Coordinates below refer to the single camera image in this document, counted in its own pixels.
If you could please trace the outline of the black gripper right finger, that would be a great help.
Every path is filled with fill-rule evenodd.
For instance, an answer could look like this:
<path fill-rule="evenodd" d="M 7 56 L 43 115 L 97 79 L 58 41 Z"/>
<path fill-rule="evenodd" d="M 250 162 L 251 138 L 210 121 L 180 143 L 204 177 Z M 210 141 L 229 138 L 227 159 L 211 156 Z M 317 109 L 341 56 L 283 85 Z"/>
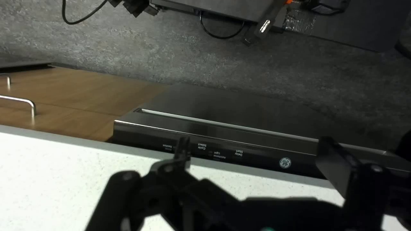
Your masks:
<path fill-rule="evenodd" d="M 322 174 L 346 197 L 360 160 L 333 137 L 322 137 L 315 160 Z"/>

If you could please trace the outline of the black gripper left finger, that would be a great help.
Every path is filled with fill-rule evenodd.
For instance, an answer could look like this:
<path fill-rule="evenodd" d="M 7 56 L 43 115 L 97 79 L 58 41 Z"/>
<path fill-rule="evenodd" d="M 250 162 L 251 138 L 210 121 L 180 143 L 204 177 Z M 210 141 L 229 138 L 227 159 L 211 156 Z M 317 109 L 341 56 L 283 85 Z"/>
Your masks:
<path fill-rule="evenodd" d="M 175 148 L 175 156 L 174 160 L 183 166 L 184 169 L 191 168 L 191 138 L 189 137 L 182 137 L 178 141 L 177 148 Z"/>

